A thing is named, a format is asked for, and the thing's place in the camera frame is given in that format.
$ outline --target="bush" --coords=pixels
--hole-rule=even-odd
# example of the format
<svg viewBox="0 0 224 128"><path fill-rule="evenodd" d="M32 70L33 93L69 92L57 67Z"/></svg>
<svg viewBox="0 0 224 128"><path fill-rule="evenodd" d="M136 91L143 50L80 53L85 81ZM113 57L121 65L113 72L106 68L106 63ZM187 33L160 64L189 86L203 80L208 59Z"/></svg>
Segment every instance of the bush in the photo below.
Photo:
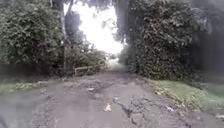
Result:
<svg viewBox="0 0 224 128"><path fill-rule="evenodd" d="M206 28L193 18L191 6L175 0L131 0L127 5L128 23L122 24L125 22L119 22L118 17L118 26L127 37L125 63L129 69L156 79L192 78L194 55L200 52L194 39Z"/></svg>
<svg viewBox="0 0 224 128"><path fill-rule="evenodd" d="M1 17L1 64L49 73L61 52L59 17L41 4L16 2Z"/></svg>
<svg viewBox="0 0 224 128"><path fill-rule="evenodd" d="M65 73L64 66L72 71L73 67L105 63L101 52L84 42L77 43L83 38L81 34L75 35L81 37L74 38L74 44L62 46L60 12L42 2L28 1L0 2L1 73L57 75Z"/></svg>

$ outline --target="dirt road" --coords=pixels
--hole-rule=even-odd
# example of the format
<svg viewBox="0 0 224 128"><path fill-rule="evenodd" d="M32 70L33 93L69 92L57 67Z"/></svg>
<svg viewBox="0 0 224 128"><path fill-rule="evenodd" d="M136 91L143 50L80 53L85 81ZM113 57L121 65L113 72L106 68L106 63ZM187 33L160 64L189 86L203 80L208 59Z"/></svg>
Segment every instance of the dirt road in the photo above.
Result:
<svg viewBox="0 0 224 128"><path fill-rule="evenodd" d="M94 76L0 96L0 128L224 128L221 120L180 110L145 85L113 62Z"/></svg>

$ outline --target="grass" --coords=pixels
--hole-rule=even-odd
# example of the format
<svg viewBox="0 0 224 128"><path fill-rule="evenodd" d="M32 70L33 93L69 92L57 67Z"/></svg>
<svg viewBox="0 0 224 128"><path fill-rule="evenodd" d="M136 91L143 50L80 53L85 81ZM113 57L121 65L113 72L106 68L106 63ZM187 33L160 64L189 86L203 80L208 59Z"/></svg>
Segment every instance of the grass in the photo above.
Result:
<svg viewBox="0 0 224 128"><path fill-rule="evenodd" d="M22 77L22 78L1 78L0 79L0 94L25 91L46 86L50 79L39 77Z"/></svg>
<svg viewBox="0 0 224 128"><path fill-rule="evenodd" d="M0 94L25 91L36 87L37 85L34 83L1 83Z"/></svg>
<svg viewBox="0 0 224 128"><path fill-rule="evenodd" d="M180 107L190 108L224 108L224 96L215 95L204 89L200 90L181 82L152 81L158 95L165 95ZM211 87L224 93L224 87Z"/></svg>

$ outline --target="sky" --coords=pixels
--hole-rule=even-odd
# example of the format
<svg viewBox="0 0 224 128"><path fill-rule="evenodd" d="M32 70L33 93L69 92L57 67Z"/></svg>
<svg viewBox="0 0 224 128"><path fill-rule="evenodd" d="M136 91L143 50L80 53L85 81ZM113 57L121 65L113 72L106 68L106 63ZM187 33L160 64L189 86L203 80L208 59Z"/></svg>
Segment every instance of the sky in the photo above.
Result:
<svg viewBox="0 0 224 128"><path fill-rule="evenodd" d="M109 7L109 9L105 11L96 13L95 7L90 8L88 5L83 5L81 2L78 2L72 7L72 10L80 14L82 23L79 29L86 35L87 40L95 45L96 49L111 54L118 54L121 52L123 45L115 41L112 35L117 31L116 25L111 22L104 28L102 27L103 21L109 19L115 22L117 21L114 7Z"/></svg>

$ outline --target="tunnel of trees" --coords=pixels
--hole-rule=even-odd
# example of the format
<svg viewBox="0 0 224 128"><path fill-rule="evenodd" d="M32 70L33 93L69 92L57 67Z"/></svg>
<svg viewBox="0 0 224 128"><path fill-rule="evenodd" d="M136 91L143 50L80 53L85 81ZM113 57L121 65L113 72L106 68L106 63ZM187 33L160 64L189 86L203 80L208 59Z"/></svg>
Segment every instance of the tunnel of trees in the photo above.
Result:
<svg viewBox="0 0 224 128"><path fill-rule="evenodd" d="M224 2L220 0L80 0L99 10L113 5L120 61L131 72L170 80L224 73ZM104 55L78 30L73 0L1 0L1 72L58 74L95 65ZM69 4L66 14L63 4Z"/></svg>

